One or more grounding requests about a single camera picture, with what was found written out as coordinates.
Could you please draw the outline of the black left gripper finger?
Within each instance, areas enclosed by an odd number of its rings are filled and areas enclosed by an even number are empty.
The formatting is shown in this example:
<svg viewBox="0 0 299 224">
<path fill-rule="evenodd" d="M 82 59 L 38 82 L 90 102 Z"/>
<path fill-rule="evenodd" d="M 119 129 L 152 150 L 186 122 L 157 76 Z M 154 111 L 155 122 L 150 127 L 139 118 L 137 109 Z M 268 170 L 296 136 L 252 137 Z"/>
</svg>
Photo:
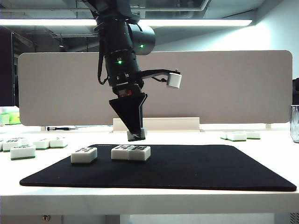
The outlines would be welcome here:
<svg viewBox="0 0 299 224">
<path fill-rule="evenodd" d="M 139 114 L 141 101 L 142 96 L 128 96 L 109 100 L 111 107 L 135 138 L 139 138 L 141 133 Z"/>
<path fill-rule="evenodd" d="M 143 126 L 143 103 L 145 102 L 145 100 L 147 99 L 147 94 L 146 93 L 142 93 L 142 101 L 140 103 L 140 106 L 139 106 L 139 114 L 140 114 L 140 128 L 141 128 L 141 133 L 140 133 L 140 138 L 142 140 L 145 139 L 145 136 L 146 136 L 146 128 Z"/>
</svg>

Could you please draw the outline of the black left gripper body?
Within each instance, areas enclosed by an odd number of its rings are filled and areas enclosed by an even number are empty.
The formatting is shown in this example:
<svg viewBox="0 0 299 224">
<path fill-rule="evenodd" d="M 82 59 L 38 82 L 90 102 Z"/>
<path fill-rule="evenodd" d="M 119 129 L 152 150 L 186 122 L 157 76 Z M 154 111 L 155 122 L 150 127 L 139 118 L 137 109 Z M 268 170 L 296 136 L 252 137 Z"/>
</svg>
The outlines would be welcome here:
<svg viewBox="0 0 299 224">
<path fill-rule="evenodd" d="M 108 83 L 118 98 L 144 96 L 141 90 L 144 85 L 141 71 L 133 73 L 109 71 L 108 76 Z"/>
</svg>

